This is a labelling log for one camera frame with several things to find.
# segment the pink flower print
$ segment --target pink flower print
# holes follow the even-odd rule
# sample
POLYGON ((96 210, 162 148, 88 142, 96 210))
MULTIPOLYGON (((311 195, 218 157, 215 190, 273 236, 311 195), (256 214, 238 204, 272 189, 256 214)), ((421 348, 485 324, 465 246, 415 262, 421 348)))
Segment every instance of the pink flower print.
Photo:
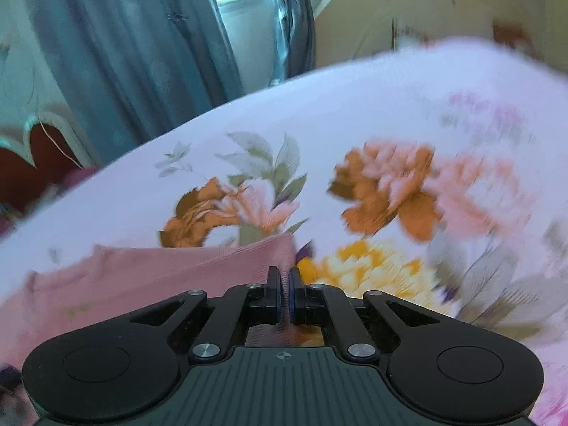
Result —
POLYGON ((465 154, 436 159, 424 190, 437 197, 448 231, 462 238, 492 231, 507 238, 526 225, 535 202, 522 192, 512 163, 465 154))
POLYGON ((544 387, 530 419, 537 426, 568 426, 568 367, 543 365, 544 387))
POLYGON ((388 193, 388 207, 399 206, 416 192, 432 161, 433 149, 410 143, 371 140, 362 152, 366 178, 378 181, 379 192, 388 193))
POLYGON ((253 179, 243 182, 237 193, 231 193, 215 203, 222 216, 239 217, 241 222, 262 229, 266 234, 273 233, 287 223, 300 206, 298 202, 282 202, 274 206, 274 186, 266 179, 253 179))

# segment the round pad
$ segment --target round pad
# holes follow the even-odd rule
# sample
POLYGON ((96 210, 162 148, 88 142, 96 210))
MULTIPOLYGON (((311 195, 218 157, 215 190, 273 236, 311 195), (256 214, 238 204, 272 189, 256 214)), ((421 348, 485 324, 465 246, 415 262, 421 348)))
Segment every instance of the round pad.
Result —
POLYGON ((490 350, 459 346, 447 349, 438 356, 438 368, 454 381, 481 384, 489 383, 501 375, 503 363, 490 350))
POLYGON ((129 360, 126 352, 114 346, 86 346, 68 354, 63 360, 63 369, 77 381, 102 383, 123 374, 129 360))
POLYGON ((466 424, 523 414, 544 381, 539 360, 526 347, 458 321, 405 332, 387 375, 420 411, 466 424))
POLYGON ((152 407, 172 390, 179 370, 155 330, 115 321, 46 341, 22 368, 30 399, 68 422, 116 421, 152 407))

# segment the yellow flower print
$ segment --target yellow flower print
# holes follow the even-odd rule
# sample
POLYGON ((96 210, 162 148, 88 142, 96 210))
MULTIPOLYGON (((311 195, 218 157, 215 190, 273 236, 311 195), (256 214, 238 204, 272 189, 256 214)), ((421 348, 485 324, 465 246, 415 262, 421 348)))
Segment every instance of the yellow flower print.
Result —
POLYGON ((450 314, 436 287, 435 271, 420 259, 408 260, 392 245, 361 239, 340 247, 321 262, 305 258, 298 263, 304 283, 324 283, 344 290, 350 297, 363 297, 368 290, 390 295, 450 314))

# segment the wooden furniture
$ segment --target wooden furniture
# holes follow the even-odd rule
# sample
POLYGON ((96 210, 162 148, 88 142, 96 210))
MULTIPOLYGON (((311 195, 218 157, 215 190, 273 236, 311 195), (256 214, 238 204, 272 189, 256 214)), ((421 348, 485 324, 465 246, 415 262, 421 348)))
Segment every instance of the wooden furniture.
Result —
POLYGON ((493 39, 493 20, 516 22, 541 48, 542 21, 523 0, 322 0, 315 12, 316 67, 390 50, 394 18, 430 39, 493 39))
POLYGON ((0 135, 0 203, 24 212, 47 187, 61 183, 78 168, 61 151, 81 167, 92 164, 70 125, 52 112, 31 116, 21 141, 0 135))

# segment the ribbed black surface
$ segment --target ribbed black surface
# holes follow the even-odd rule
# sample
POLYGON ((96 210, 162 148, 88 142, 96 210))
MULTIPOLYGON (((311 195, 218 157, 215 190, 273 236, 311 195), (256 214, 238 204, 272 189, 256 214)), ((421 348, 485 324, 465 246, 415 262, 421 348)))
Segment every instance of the ribbed black surface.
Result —
MULTIPOLYGON (((50 420, 40 422, 41 426, 55 424, 50 420)), ((124 426, 355 424, 433 426, 440 423, 405 407, 390 393, 374 368, 346 364, 331 348, 237 348, 228 361, 193 368, 166 402, 143 416, 121 423, 124 426)), ((529 424, 532 423, 526 419, 510 423, 529 424)))

